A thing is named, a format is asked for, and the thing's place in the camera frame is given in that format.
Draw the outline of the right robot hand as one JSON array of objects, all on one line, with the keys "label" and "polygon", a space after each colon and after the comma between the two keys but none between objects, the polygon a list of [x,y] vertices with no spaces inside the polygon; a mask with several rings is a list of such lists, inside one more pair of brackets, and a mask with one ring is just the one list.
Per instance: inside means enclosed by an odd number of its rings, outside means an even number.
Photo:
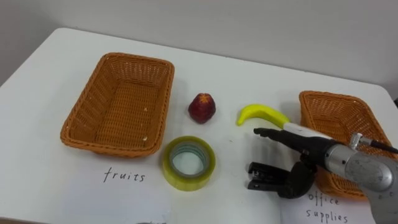
[{"label": "right robot hand", "polygon": [[300,153],[300,160],[290,171],[258,162],[249,165],[248,173],[252,175],[249,190],[277,192],[279,197],[287,199],[300,198],[310,190],[317,167],[326,167],[329,149],[339,144],[333,139],[304,137],[286,130],[255,128],[254,133]]}]

